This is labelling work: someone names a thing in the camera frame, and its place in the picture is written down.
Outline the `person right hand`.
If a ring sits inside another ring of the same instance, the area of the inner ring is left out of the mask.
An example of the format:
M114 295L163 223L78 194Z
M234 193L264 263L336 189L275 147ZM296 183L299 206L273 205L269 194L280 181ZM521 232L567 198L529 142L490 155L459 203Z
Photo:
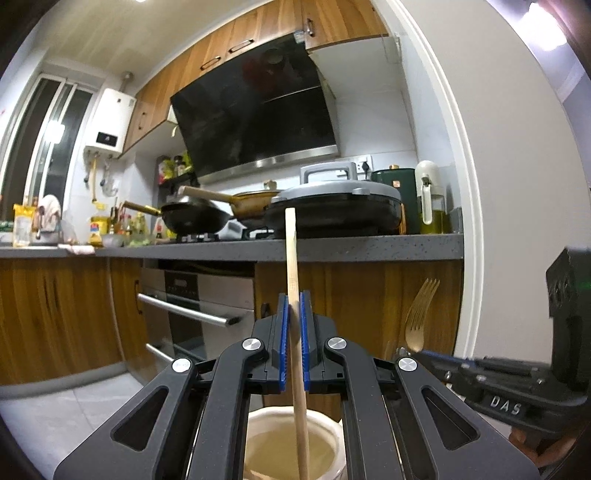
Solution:
M509 441L526 455L537 468L541 469L563 460L575 445L577 437L577 434L566 435L541 451L540 447L532 447L528 444L528 434L525 431L513 427L509 435Z

